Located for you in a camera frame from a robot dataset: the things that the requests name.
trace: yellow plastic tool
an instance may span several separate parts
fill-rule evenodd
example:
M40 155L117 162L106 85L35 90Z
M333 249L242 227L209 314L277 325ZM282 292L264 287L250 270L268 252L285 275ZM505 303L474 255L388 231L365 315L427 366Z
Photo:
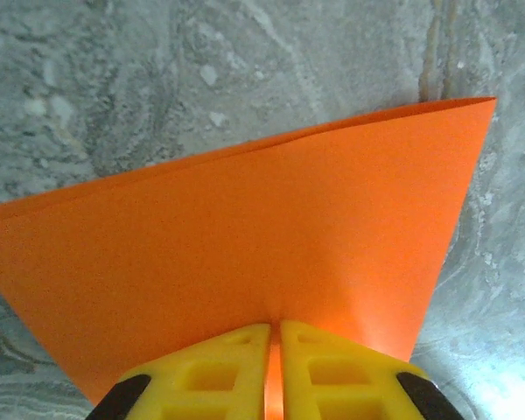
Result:
M463 418L419 367L297 321L280 340L286 420ZM171 353L130 370L87 420L263 420L269 348L257 324Z

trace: black rubber pad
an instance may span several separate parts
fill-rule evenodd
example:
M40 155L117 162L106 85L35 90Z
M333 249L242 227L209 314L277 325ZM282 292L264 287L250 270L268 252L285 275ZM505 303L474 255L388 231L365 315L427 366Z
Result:
M425 420L465 420L433 382L409 372L396 379Z
M150 381L147 374L138 374L118 382L86 420L124 420Z

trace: marble countertop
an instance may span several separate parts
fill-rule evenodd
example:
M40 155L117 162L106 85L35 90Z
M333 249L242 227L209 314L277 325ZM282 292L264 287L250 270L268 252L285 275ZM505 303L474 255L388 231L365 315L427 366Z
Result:
M499 104L413 361L525 418L525 0L0 1L0 202L401 104ZM0 419L89 403L0 297Z

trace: orange sheet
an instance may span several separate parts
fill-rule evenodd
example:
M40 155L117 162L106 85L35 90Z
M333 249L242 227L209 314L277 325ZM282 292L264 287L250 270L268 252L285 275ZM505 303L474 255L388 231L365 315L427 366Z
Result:
M391 109L0 205L0 292L94 403L256 322L408 359L494 105Z

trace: folded orange paper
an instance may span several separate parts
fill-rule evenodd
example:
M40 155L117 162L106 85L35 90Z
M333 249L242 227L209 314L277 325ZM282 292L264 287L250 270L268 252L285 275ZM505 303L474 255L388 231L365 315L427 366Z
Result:
M408 359L494 98L331 122L0 205L0 292L92 402L297 319Z

